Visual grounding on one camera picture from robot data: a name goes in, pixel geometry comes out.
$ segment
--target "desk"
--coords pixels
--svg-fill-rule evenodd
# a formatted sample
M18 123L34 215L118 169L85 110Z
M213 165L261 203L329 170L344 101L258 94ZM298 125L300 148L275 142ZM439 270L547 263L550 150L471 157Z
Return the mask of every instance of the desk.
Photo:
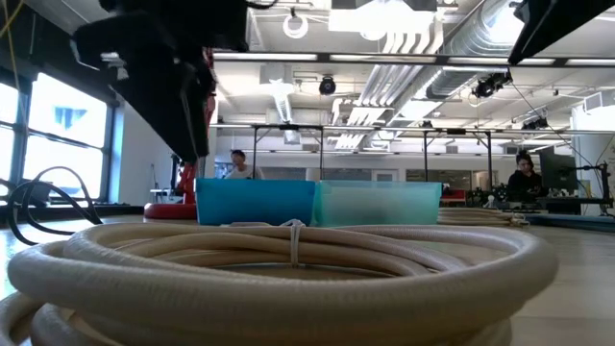
M142 222L140 216L103 219L106 223ZM194 221L171 221L193 224ZM47 223L50 227L78 231L86 221ZM0 232L3 267L26 245L11 232ZM549 241L556 250L560 268L555 282L528 302L512 319L514 346L610 346L615 340L615 236L586 231L532 226L528 232ZM52 241L60 236L41 235L24 226L24 234L36 241ZM439 249L468 260L488 260L493 251L445 245ZM14 292L6 271L0 273L2 297Z

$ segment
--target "blue plastic bin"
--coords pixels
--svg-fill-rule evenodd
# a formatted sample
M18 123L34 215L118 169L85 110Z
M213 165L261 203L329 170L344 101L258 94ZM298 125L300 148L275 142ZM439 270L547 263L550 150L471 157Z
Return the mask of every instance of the blue plastic bin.
M321 182L312 223L354 225L434 225L442 184L406 182Z
M309 225L315 182L197 179L196 204L201 225L299 219Z

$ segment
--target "beige hose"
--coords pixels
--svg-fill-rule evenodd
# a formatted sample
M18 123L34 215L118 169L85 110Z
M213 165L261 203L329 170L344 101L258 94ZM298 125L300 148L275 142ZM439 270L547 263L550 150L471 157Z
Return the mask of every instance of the beige hose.
M523 214L479 208L440 208L439 225L514 226L529 225Z
M13 345L15 324L37 310L35 346L506 345L509 316L557 267L545 241L504 229L306 227L299 237L301 263L365 279L230 270L288 263L288 227L112 224L30 248L9 264L20 293L2 303L0 344ZM507 255L471 265L416 241Z

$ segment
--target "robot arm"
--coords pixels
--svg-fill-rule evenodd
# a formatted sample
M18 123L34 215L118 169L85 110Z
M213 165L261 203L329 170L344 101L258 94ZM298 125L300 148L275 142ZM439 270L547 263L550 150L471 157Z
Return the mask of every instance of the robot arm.
M213 48L239 52L245 0L100 0L112 16L73 35L77 60L109 74L110 86L186 162L206 156L216 81Z

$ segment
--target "man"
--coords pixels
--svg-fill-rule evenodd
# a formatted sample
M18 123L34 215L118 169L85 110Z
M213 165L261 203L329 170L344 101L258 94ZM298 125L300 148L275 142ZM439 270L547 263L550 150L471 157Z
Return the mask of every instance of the man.
M253 179L254 168L246 164L246 155L241 150L233 150L231 152L231 160L234 168L224 179ZM256 170L256 179L264 179L260 168Z
M528 152L517 155L517 171L508 179L508 195L515 202L530 202L544 195L542 177L534 172L534 163Z

